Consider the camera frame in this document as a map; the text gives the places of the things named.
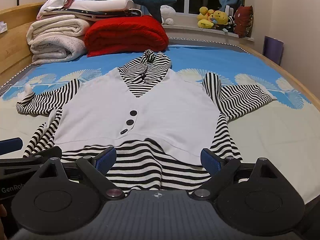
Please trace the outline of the striped white hooded top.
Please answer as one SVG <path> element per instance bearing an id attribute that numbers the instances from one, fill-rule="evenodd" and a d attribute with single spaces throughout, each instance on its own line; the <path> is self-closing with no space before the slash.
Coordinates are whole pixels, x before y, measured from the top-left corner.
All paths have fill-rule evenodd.
<path id="1" fill-rule="evenodd" d="M 106 176 L 123 191 L 192 192 L 210 179 L 201 151 L 241 159 L 229 121 L 273 100 L 260 84 L 223 86 L 211 72 L 201 83 L 189 81 L 165 54 L 147 50 L 87 82 L 73 79 L 41 94 L 26 86 L 16 109 L 48 117 L 25 157 L 57 146 L 72 163 L 112 146 L 117 158 Z"/>

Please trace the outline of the blue white patterned bedsheet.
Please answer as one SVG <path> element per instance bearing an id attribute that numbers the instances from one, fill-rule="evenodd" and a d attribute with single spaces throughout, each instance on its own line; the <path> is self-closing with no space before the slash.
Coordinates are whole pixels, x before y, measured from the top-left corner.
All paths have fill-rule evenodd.
<path id="1" fill-rule="evenodd" d="M 229 123 L 245 162 L 267 157 L 295 187 L 305 202 L 319 195 L 319 111 L 299 90 L 261 59 L 238 48 L 220 49 L 172 45 L 166 55 L 183 78 L 201 82 L 216 73 L 223 85 L 263 85 L 276 99 Z M 86 82 L 139 57 L 138 53 L 82 56 L 75 61 L 29 67 L 1 93 L 1 139 L 19 137 L 28 143 L 45 121 L 16 111 L 17 96 L 29 84 L 36 93 L 57 89 L 69 80 Z"/>

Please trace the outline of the cream folded quilt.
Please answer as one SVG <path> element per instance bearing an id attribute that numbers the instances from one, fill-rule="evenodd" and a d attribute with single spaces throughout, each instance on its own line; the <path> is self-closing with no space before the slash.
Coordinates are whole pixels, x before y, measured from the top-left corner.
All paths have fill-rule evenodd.
<path id="1" fill-rule="evenodd" d="M 68 62 L 86 54 L 84 35 L 90 26 L 89 22 L 74 15 L 35 21 L 26 34 L 32 63 L 41 65 Z"/>

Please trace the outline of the purple box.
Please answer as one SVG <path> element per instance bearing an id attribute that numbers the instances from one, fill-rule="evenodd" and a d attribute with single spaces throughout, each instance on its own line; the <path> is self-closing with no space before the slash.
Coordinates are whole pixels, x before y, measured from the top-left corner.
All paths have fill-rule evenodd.
<path id="1" fill-rule="evenodd" d="M 283 57 L 284 42 L 276 38 L 265 36 L 263 55 L 277 65 L 281 64 Z"/>

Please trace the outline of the red folded blanket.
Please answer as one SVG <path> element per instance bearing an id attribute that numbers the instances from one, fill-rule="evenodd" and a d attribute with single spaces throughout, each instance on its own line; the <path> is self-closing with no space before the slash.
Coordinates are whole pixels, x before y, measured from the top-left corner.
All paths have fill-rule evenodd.
<path id="1" fill-rule="evenodd" d="M 95 22 L 86 31 L 87 56 L 166 50 L 169 38 L 152 16 L 115 17 Z"/>

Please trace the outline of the white folded bedding stack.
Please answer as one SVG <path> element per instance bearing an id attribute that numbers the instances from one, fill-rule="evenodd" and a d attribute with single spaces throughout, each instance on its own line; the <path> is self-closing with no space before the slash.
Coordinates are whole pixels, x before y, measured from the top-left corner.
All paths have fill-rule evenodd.
<path id="1" fill-rule="evenodd" d="M 69 7 L 49 7 L 44 4 L 37 20 L 43 20 L 58 15 L 74 15 L 88 21 L 99 21 L 113 17 L 140 17 L 143 16 L 139 6 L 132 0 L 73 0 Z"/>

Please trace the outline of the yellow plush toys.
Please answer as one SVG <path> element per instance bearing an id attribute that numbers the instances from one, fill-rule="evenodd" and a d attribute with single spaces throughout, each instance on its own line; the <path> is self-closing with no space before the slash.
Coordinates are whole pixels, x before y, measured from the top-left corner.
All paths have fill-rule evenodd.
<path id="1" fill-rule="evenodd" d="M 220 29 L 227 32 L 227 27 L 230 25 L 229 16 L 219 10 L 200 7 L 199 15 L 197 16 L 197 26 L 202 29 Z"/>

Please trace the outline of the dark red cushion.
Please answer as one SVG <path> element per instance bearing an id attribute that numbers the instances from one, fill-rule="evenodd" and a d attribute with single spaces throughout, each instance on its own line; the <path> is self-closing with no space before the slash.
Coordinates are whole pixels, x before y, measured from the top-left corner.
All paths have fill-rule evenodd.
<path id="1" fill-rule="evenodd" d="M 246 37 L 253 25 L 253 7 L 240 6 L 234 14 L 234 33 L 239 38 Z"/>

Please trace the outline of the pink white garment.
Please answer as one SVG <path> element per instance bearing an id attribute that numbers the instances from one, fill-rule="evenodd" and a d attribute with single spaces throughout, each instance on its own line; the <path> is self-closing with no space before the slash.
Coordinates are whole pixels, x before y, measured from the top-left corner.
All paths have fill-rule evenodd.
<path id="1" fill-rule="evenodd" d="M 73 1 L 74 0 L 47 0 L 44 3 L 44 5 L 40 8 L 38 15 L 36 16 L 36 19 L 40 20 L 45 11 L 68 8 Z"/>

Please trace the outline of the white round plush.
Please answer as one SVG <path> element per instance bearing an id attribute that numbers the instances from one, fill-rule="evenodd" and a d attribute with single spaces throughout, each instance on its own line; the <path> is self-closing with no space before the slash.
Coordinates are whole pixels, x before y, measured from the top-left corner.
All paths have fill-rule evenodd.
<path id="1" fill-rule="evenodd" d="M 175 9 L 169 5 L 162 5 L 160 11 L 162 24 L 174 25 L 174 16 L 176 15 Z"/>

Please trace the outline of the wooden bed frame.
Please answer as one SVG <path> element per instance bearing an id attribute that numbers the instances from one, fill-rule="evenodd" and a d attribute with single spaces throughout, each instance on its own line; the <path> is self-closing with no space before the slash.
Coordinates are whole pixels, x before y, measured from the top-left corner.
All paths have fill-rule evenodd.
<path id="1" fill-rule="evenodd" d="M 1 20 L 8 25 L 8 30 L 1 33 L 1 92 L 3 93 L 19 81 L 23 77 L 23 72 L 31 66 L 32 53 L 25 36 L 41 5 L 42 3 L 31 3 L 1 10 Z M 217 46 L 252 54 L 276 70 L 293 88 L 304 94 L 319 109 L 319 99 L 305 85 L 281 66 L 244 44 L 233 45 L 180 37 L 171 37 L 169 42 L 172 44 Z"/>

